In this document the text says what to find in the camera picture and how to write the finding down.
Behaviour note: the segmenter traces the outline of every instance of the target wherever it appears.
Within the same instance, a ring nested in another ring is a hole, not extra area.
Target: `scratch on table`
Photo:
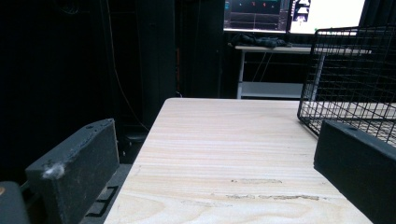
[[[282,181],[277,179],[232,179],[231,182],[241,184],[282,184]]]
[[[274,200],[293,200],[293,199],[308,199],[308,200],[314,200],[318,201],[319,197],[318,196],[309,196],[309,195],[292,195],[292,196],[287,196],[287,195],[278,195],[278,196],[265,196],[265,195],[259,195],[259,198],[262,199],[274,199]]]
[[[256,196],[251,194],[233,194],[233,195],[226,195],[229,199],[255,199]]]
[[[206,202],[197,202],[197,201],[191,201],[191,200],[182,201],[181,203],[186,204],[186,205],[202,206],[202,207],[231,207],[231,206],[233,206],[232,204],[227,204],[227,203],[206,203]]]

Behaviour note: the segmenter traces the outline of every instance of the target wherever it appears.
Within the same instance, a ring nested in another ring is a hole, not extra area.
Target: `wire cage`
[[[396,147],[396,26],[315,33],[299,120],[318,135],[324,119],[347,123]]]

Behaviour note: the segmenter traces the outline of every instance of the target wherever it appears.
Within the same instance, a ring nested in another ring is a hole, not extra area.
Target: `black object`
[[[26,169],[49,223],[79,223],[119,167],[113,119],[91,123]]]
[[[15,182],[0,182],[0,223],[30,223],[20,186]]]
[[[395,25],[317,30],[298,118],[315,134],[331,119],[396,146],[395,74]]]
[[[324,120],[315,168],[374,223],[396,223],[396,150],[343,123]]]
[[[255,35],[238,34],[233,37],[230,44],[234,47],[240,46],[257,46],[257,47],[285,47],[286,42],[277,37],[256,37]]]
[[[143,91],[143,123],[151,126],[166,99],[174,97],[175,3],[135,1]]]

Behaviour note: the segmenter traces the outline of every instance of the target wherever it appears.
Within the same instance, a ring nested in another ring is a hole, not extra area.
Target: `black curtain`
[[[360,26],[396,23],[395,0],[366,0],[361,13]]]

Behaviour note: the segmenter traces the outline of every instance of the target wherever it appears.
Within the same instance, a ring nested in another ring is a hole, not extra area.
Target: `light wood tabletop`
[[[371,223],[313,167],[298,102],[169,99],[106,223]]]

